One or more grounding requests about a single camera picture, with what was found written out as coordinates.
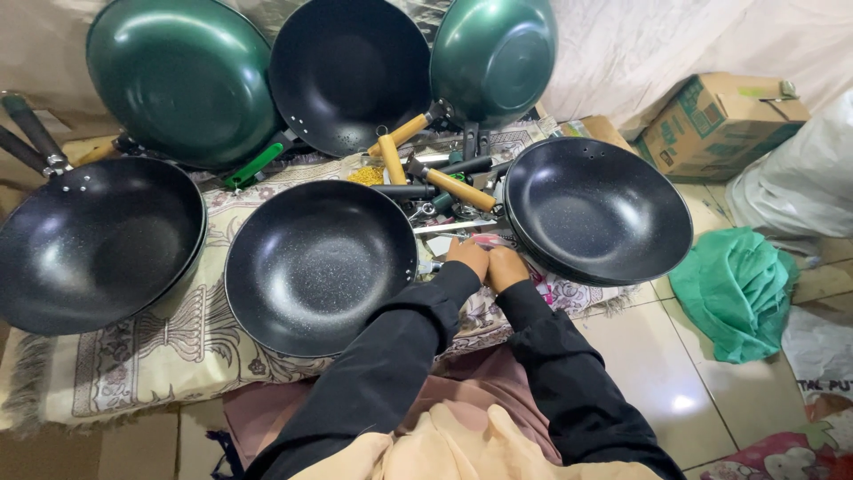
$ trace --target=black handle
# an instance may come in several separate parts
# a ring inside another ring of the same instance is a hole
[[[6,150],[14,158],[23,161],[36,172],[42,173],[44,168],[48,166],[42,154],[32,149],[31,146],[3,126],[0,126],[0,149]]]
[[[12,117],[12,121],[26,134],[36,150],[45,157],[56,155],[62,160],[67,159],[62,153],[62,149],[59,148],[59,145],[56,144],[56,141],[50,136],[23,97],[14,94],[7,95],[0,102],[3,103],[6,113]]]
[[[438,171],[452,175],[454,173],[482,173],[488,172],[491,168],[491,157],[489,155],[475,156],[471,160],[460,161],[453,163],[447,167],[441,168]]]
[[[406,198],[429,200],[438,195],[438,188],[435,185],[370,185],[370,188],[392,200]]]
[[[489,172],[497,173],[497,178],[500,178],[507,174],[507,170],[513,165],[513,161],[504,161],[503,163],[498,163],[489,169]]]

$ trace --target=black sleeve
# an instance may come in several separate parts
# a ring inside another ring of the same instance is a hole
[[[639,462],[663,479],[683,480],[652,427],[625,401],[601,355],[565,312],[551,311],[530,280],[504,290],[497,305],[516,332],[508,343],[550,421],[548,434],[564,465]]]
[[[479,287],[473,270],[449,261],[430,283],[412,285],[379,308],[244,478],[284,480],[338,453],[362,433],[397,428],[433,358],[457,333],[462,304]]]

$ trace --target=hand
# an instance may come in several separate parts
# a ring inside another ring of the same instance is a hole
[[[527,264],[515,250],[495,247],[489,251],[489,270],[485,283],[500,295],[507,288],[530,278]]]
[[[450,241],[450,251],[447,252],[447,261],[456,260],[468,265],[480,278],[480,283],[485,279],[485,273],[489,269],[489,254],[474,242],[473,238],[458,243],[455,239]]]

